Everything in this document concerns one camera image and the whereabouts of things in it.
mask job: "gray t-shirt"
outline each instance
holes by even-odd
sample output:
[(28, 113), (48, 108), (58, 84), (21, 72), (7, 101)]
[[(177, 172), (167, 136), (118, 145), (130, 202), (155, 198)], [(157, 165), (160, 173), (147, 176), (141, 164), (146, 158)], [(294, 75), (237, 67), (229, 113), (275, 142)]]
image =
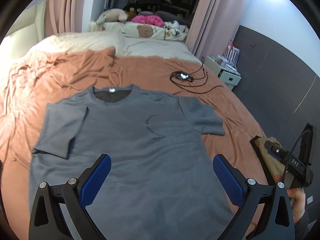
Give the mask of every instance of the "gray t-shirt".
[(30, 167), (30, 207), (42, 181), (64, 184), (108, 154), (110, 174), (86, 207), (106, 239), (217, 239), (233, 215), (205, 133), (224, 135), (212, 106), (135, 85), (91, 87), (48, 104)]

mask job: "human hand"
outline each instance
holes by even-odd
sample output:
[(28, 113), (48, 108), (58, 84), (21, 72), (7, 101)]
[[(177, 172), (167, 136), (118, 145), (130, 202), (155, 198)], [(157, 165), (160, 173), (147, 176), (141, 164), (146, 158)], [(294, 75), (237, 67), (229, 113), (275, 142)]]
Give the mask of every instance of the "human hand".
[[(282, 175), (276, 175), (275, 181), (282, 181)], [(296, 201), (292, 206), (292, 215), (294, 223), (298, 223), (300, 219), (303, 217), (306, 209), (306, 194), (303, 192), (301, 188), (292, 188), (287, 190), (289, 198), (295, 198)]]

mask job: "curtain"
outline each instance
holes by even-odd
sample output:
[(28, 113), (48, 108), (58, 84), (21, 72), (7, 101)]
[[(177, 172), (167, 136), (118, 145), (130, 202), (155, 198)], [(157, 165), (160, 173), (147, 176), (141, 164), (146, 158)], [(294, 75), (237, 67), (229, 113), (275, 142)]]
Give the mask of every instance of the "curtain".
[(47, 0), (45, 36), (81, 32), (84, 0)]
[(196, 56), (222, 55), (233, 40), (248, 0), (200, 0), (186, 41)]

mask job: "headboard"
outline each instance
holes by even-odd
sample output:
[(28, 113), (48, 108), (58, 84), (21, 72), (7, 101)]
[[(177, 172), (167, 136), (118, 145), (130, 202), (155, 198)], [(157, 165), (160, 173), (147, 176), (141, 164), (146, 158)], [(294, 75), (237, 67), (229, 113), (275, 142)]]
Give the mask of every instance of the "headboard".
[(24, 10), (0, 44), (1, 60), (23, 57), (29, 49), (44, 39), (46, 0)]

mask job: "metal screw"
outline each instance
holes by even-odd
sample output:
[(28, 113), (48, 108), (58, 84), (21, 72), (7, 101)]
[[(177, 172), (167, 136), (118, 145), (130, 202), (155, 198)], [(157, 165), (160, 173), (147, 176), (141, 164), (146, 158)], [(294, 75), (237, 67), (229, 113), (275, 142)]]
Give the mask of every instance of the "metal screw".
[(248, 179), (248, 183), (250, 185), (254, 185), (254, 184), (256, 184), (256, 181), (254, 179)]
[(278, 182), (278, 186), (279, 186), (280, 188), (284, 188), (284, 184), (283, 184), (282, 182)]
[(68, 180), (68, 183), (71, 184), (71, 185), (75, 184), (76, 182), (77, 182), (77, 179), (75, 179), (75, 178), (72, 178), (72, 179)]
[(39, 185), (40, 188), (44, 188), (45, 186), (47, 186), (47, 184), (45, 182), (41, 182)]

